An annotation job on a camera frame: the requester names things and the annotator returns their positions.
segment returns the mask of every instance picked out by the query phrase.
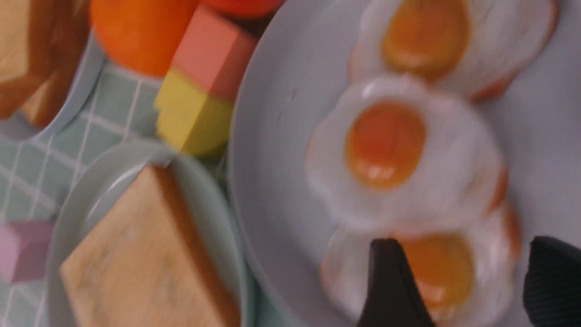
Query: purple wooden block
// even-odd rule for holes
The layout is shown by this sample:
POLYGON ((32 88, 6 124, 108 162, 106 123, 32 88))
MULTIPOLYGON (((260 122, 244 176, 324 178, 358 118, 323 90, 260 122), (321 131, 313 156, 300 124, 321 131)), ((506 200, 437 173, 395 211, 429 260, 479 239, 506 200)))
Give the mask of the purple wooden block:
POLYGON ((0 277, 8 283, 43 279, 52 228, 45 221, 0 226, 0 277))

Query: grid pattern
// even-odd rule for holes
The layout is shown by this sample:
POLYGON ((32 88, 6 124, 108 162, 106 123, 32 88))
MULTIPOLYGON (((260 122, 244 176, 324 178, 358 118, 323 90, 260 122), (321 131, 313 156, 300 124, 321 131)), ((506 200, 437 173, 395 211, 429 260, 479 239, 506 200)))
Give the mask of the grid pattern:
MULTIPOLYGON (((14 145, 0 140, 0 223, 56 219, 70 189, 101 153, 155 137, 160 80, 107 63, 80 114, 57 135, 14 145)), ((223 163, 207 162, 217 172, 223 163)), ((0 326, 45 326, 43 282, 0 281, 0 326)))

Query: egg yolk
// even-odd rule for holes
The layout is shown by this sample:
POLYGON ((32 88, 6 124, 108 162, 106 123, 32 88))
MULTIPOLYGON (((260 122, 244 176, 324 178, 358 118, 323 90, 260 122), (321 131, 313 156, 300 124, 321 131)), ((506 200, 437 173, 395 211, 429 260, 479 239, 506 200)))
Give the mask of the egg yolk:
POLYGON ((464 0, 403 0, 383 38, 383 61, 434 82, 464 56, 470 23, 464 0))
POLYGON ((432 319, 452 318, 473 288, 474 265, 468 243, 456 234, 398 241, 432 319))
POLYGON ((425 123, 415 110, 396 102, 379 102, 364 110, 351 126, 347 165, 368 186, 398 186, 415 171, 425 139, 425 123))

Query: wooden block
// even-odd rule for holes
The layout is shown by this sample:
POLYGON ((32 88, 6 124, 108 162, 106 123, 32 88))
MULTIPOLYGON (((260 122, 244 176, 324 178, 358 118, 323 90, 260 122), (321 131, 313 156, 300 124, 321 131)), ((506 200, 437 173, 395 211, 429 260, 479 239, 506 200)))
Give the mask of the wooden block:
POLYGON ((221 155, 228 142, 234 104, 214 98, 172 68, 157 95, 157 135, 178 151, 197 157, 221 155))
POLYGON ((44 278, 52 227, 45 221, 0 226, 0 277, 4 281, 16 283, 44 278))
POLYGON ((208 8, 193 15, 173 66, 213 97, 234 102, 256 39, 208 8))

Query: pink wooden block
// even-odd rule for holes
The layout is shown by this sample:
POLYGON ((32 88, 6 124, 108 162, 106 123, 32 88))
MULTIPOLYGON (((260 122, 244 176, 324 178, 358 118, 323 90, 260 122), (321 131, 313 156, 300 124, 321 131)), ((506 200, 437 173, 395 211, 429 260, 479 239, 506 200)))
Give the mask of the pink wooden block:
POLYGON ((0 277, 8 283, 43 279, 52 228, 45 221, 0 226, 0 277))
POLYGON ((257 40, 213 10, 199 6, 172 66, 212 97, 236 101, 257 40))

